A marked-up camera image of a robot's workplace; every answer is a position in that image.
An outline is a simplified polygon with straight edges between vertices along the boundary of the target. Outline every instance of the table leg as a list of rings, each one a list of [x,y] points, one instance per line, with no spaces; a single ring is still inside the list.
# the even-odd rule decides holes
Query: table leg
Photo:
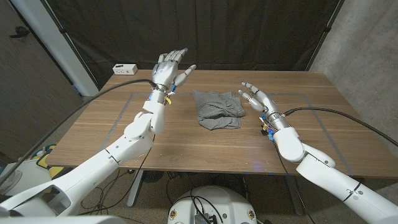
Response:
[[[132,184],[130,192],[129,192],[129,198],[127,200],[128,207],[133,207],[136,204],[136,200],[138,198],[139,187],[141,185],[143,173],[144,173],[144,171],[140,170],[138,172],[136,171],[134,174],[133,180],[134,180],[134,178],[136,178],[136,180]]]
[[[296,215],[304,215],[303,205],[301,204],[299,193],[297,192],[297,185],[294,181],[294,177],[287,175],[285,176],[285,180],[290,193],[290,198],[292,199],[294,212]]]

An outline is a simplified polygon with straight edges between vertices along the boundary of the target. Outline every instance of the floor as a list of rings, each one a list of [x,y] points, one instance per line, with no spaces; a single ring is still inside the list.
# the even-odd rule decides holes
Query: floor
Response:
[[[45,142],[44,145],[59,141],[68,131],[73,122],[81,114],[82,110],[70,118],[58,130],[56,130]],[[99,187],[103,188],[116,177],[117,171],[110,175]],[[240,192],[240,186],[236,185],[231,174],[179,173],[179,176],[170,180],[168,192],[172,201],[192,189],[193,185],[198,187],[206,185],[211,180],[220,185],[229,186],[233,190]],[[120,200],[131,185],[133,175],[126,174],[120,177],[114,184],[104,201],[105,206],[115,204]],[[312,223],[308,215],[297,216],[290,201],[290,196],[282,176],[275,175],[244,175],[248,190],[250,191],[250,202],[254,207],[259,221],[268,223]],[[347,206],[330,195],[328,192],[311,184],[302,177],[296,177],[301,191],[303,202],[315,223],[365,223]],[[115,207],[108,209],[110,215],[118,215],[130,218],[142,223],[167,223],[167,215],[171,203],[166,194],[168,176],[164,173],[163,178],[154,183],[143,183],[135,206],[126,206],[127,197],[123,198]],[[379,194],[398,204],[398,180],[362,180],[369,188],[376,190]],[[95,206],[100,198],[101,191],[94,189],[82,201],[84,207]],[[87,212],[81,208],[80,213]],[[125,219],[126,223],[138,223],[130,219]]]

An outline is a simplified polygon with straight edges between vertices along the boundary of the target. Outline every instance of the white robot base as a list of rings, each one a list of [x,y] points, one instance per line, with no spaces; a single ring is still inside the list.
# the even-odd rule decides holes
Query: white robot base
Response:
[[[206,223],[203,217],[197,213],[192,199],[195,200],[199,211],[202,211],[203,205],[203,214],[211,223],[257,223],[253,206],[244,197],[231,189],[216,185],[197,187],[183,194],[170,209],[167,223]]]

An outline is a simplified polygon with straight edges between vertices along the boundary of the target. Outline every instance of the yellow object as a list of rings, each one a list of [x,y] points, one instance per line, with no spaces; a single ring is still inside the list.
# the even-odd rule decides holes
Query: yellow object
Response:
[[[53,179],[58,173],[60,173],[63,170],[63,167],[52,167],[52,166],[47,165],[45,163],[47,156],[48,156],[48,154],[44,155],[44,157],[37,162],[37,165],[43,167],[44,169],[48,169],[51,179]]]
[[[165,97],[165,99],[167,100],[167,102],[169,102],[169,104],[172,104],[172,101],[170,100],[169,97]]]

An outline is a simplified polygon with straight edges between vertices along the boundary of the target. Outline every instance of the white box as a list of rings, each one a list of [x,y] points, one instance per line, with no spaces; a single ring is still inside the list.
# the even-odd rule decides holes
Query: white box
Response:
[[[117,75],[134,75],[137,72],[136,64],[116,64],[113,72]]]

